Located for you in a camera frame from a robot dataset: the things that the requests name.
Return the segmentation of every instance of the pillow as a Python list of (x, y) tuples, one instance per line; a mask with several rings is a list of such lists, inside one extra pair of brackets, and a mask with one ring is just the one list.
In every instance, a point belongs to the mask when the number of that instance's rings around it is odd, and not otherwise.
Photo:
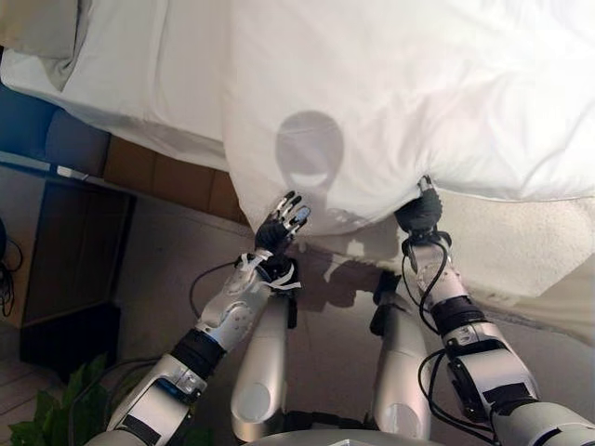
[(0, 45), (50, 59), (74, 52), (77, 0), (0, 0)]

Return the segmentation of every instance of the white fabric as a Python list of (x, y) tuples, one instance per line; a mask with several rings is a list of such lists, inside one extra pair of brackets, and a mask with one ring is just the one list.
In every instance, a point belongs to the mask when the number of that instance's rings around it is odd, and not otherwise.
[[(592, 187), (590, 1), (232, 5), (228, 31), (224, 0), (99, 0), (62, 93), (36, 58), (11, 51), (2, 79), (122, 138), (222, 170), (225, 111), (232, 177), (254, 226), (288, 185), (313, 203), (314, 233), (381, 218), (413, 198), (427, 173), (444, 188), (492, 198), (556, 199)], [(547, 31), (534, 33), (537, 25)], [(320, 131), (299, 132), (308, 127)], [(277, 142), (290, 150), (277, 156)], [(441, 227), (476, 296), (595, 342), (592, 287), (564, 291), (558, 302), (551, 293), (565, 290), (565, 277), (593, 252), (593, 199), (441, 195)], [(397, 269), (395, 232), (388, 219), (309, 242)], [(593, 283), (592, 268), (583, 275)]]
[(595, 3), (234, 0), (226, 153), (253, 226), (287, 189), (323, 235), (430, 174), (496, 200), (595, 191)]
[(227, 3), (99, 0), (59, 92), (38, 58), (7, 50), (2, 82), (167, 156), (227, 170), (222, 88)]

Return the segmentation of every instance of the wire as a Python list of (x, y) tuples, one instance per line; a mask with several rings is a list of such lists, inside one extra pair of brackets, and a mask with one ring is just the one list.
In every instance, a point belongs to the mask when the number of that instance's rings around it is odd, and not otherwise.
[(435, 244), (440, 249), (442, 249), (442, 251), (443, 251), (443, 261), (440, 264), (440, 267), (438, 268), (438, 271), (436, 272), (436, 275), (431, 280), (430, 285), (428, 285), (428, 288), (426, 288), (426, 291), (424, 291), (423, 296), (421, 296), (421, 299), (419, 300), (419, 306), (417, 308), (419, 310), (419, 317), (424, 322), (424, 324), (426, 324), (426, 326), (430, 330), (432, 330), (435, 334), (439, 335), (440, 333), (438, 332), (438, 330), (436, 330), (432, 326), (432, 324), (430, 323), (430, 321), (428, 321), (428, 319), (426, 318), (426, 315), (424, 313), (424, 308), (426, 307), (426, 300), (428, 300), (428, 297), (430, 297), (430, 292), (431, 292), (432, 288), (434, 287), (434, 285), (436, 284), (436, 282), (440, 279), (440, 276), (443, 275), (444, 268), (446, 268), (446, 262), (448, 261), (448, 252), (446, 251), (446, 248), (444, 246), (442, 246), (438, 242), (429, 241), (429, 243)]
[(12, 240), (10, 237), (7, 238), (7, 241), (12, 244), (15, 248), (17, 248), (17, 251), (19, 252), (19, 263), (17, 264), (17, 266), (13, 269), (7, 269), (8, 272), (17, 272), (20, 267), (22, 267), (22, 262), (23, 262), (23, 255), (22, 255), (22, 250), (20, 249), (20, 246), (17, 245), (17, 243)]
[(7, 318), (15, 306), (15, 289), (12, 274), (4, 263), (0, 262), (0, 307)]
[[(426, 359), (424, 359), (421, 362), (421, 364), (419, 365), (419, 368), (417, 369), (417, 383), (419, 384), (419, 388), (421, 389), (421, 392), (423, 393), (424, 397), (428, 401), (432, 415), (434, 415), (436, 418), (438, 418), (442, 422), (446, 423), (447, 425), (452, 426), (458, 430), (461, 430), (477, 439), (486, 441), (489, 444), (495, 444), (494, 441), (492, 439), (490, 439), (489, 437), (486, 437), (485, 435), (483, 435), (479, 432), (476, 432), (475, 430), (472, 430), (472, 429), (478, 429), (478, 430), (483, 430), (485, 432), (493, 433), (492, 429), (490, 429), (489, 427), (486, 427), (486, 426), (475, 425), (475, 424), (467, 422), (465, 420), (456, 418), (453, 415), (451, 415), (450, 413), (447, 413), (436, 402), (434, 402), (433, 392), (434, 392), (434, 385), (435, 385), (435, 381), (436, 381), (436, 375), (438, 373), (440, 363), (441, 363), (445, 354), (446, 354), (446, 351), (444, 349), (434, 351), (428, 357), (426, 357)], [(429, 390), (426, 391), (426, 389), (424, 388), (423, 382), (422, 382), (422, 374), (423, 374), (423, 370), (425, 369), (426, 365), (428, 365), (428, 363), (434, 358), (437, 358), (437, 359), (434, 362), (434, 365), (432, 367)]]
[(196, 286), (196, 283), (198, 283), (198, 281), (200, 281), (201, 279), (203, 279), (204, 276), (210, 274), (211, 272), (215, 272), (219, 269), (224, 269), (226, 267), (230, 267), (231, 265), (234, 265), (235, 262), (228, 262), (228, 263), (224, 263), (223, 265), (219, 265), (218, 267), (214, 267), (211, 269), (206, 270), (205, 272), (199, 274), (198, 276), (196, 276), (196, 279), (194, 279), (192, 281), (192, 285), (190, 286), (190, 291), (188, 292), (188, 301), (190, 302), (190, 308), (192, 308), (192, 313), (194, 313), (194, 316), (196, 316), (196, 318), (200, 318), (201, 317), (201, 313), (198, 311), (198, 309), (196, 308), (196, 306), (194, 305), (194, 299), (193, 299), (193, 295), (194, 295), (194, 287)]
[(93, 381), (91, 381), (82, 391), (81, 393), (79, 393), (76, 398), (73, 400), (73, 403), (71, 404), (71, 407), (68, 411), (68, 446), (76, 446), (76, 438), (75, 438), (75, 433), (74, 433), (74, 407), (76, 407), (76, 404), (82, 400), (85, 395), (89, 392), (89, 390), (91, 388), (93, 388), (95, 385), (97, 385), (101, 379), (103, 379), (105, 376), (107, 376), (108, 374), (110, 374), (111, 372), (113, 372), (114, 370), (122, 367), (123, 365), (127, 365), (127, 364), (132, 364), (132, 363), (136, 363), (136, 362), (145, 362), (145, 363), (155, 363), (157, 361), (159, 361), (160, 358), (136, 358), (133, 360), (125, 360), (122, 362), (118, 362), (117, 364), (113, 365), (112, 367), (105, 369), (100, 376), (98, 376), (97, 378), (95, 378)]
[(409, 294), (409, 298), (413, 301), (414, 304), (416, 304), (416, 307), (419, 307), (419, 302), (417, 302), (416, 299), (413, 297), (413, 294), (409, 289), (409, 283), (407, 283), (407, 277), (405, 276), (405, 258), (406, 255), (403, 255), (403, 258), (401, 259), (401, 276), (403, 277), (403, 283), (405, 284), (405, 289)]
[(120, 389), (120, 387), (124, 384), (124, 382), (126, 381), (126, 379), (132, 375), (134, 372), (137, 372), (138, 370), (144, 369), (145, 367), (151, 367), (156, 363), (156, 361), (152, 361), (152, 362), (143, 362), (141, 364), (135, 365), (134, 367), (130, 367), (128, 370), (126, 370), (122, 376), (120, 376), (118, 378), (118, 380), (116, 381), (116, 383), (113, 385), (112, 389), (108, 392), (108, 400), (105, 404), (105, 408), (103, 410), (103, 428), (106, 428), (108, 423), (109, 423), (109, 417), (111, 415), (111, 408), (113, 405), (113, 400), (118, 392), (118, 390)]

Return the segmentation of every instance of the leaf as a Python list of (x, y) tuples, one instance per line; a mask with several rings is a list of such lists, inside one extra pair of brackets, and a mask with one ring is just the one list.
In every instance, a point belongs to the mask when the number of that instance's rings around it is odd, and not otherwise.
[(42, 427), (46, 422), (47, 414), (52, 409), (59, 409), (60, 403), (45, 391), (37, 392), (37, 407), (35, 409), (34, 422)]
[(41, 427), (33, 421), (23, 421), (9, 426), (12, 431), (10, 441), (14, 446), (46, 446)]
[(82, 445), (103, 431), (103, 411), (108, 392), (101, 386), (94, 386), (77, 404), (74, 412), (76, 444)]
[(203, 427), (193, 426), (190, 428), (182, 446), (212, 446), (213, 431)]
[(97, 356), (90, 364), (87, 365), (83, 385), (88, 386), (92, 381), (96, 380), (103, 374), (105, 370), (105, 363), (107, 361), (107, 353)]
[(66, 446), (68, 444), (68, 408), (54, 412), (52, 441), (49, 446)]
[(44, 440), (46, 444), (51, 444), (52, 442), (52, 430), (54, 428), (54, 419), (55, 419), (55, 412), (58, 411), (60, 407), (55, 407), (49, 410), (46, 415), (46, 421), (42, 425), (42, 432), (44, 434)]
[(85, 375), (85, 365), (81, 365), (79, 369), (71, 374), (71, 379), (68, 382), (64, 396), (62, 397), (62, 407), (68, 408), (73, 403), (76, 396), (83, 390), (83, 378)]

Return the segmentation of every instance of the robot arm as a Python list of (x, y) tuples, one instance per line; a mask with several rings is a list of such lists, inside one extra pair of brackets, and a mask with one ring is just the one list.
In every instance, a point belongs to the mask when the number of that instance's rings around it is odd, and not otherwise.
[(461, 410), (475, 423), (490, 424), (503, 446), (595, 444), (595, 426), (576, 413), (539, 401), (536, 381), (498, 328), (477, 308), (449, 257), (450, 237), (436, 224), (438, 194), (425, 177), (421, 198), (395, 213), (409, 233), (410, 258), (426, 308), (442, 338), (448, 372)]
[(223, 289), (200, 319), (145, 375), (116, 408), (107, 432), (87, 445), (162, 446), (189, 417), (190, 406), (205, 391), (221, 358), (247, 335), (265, 308), (271, 289), (287, 284), (293, 264), (284, 250), (307, 222), (310, 209), (293, 212), (301, 197), (289, 192), (262, 224), (256, 250), (244, 254)]

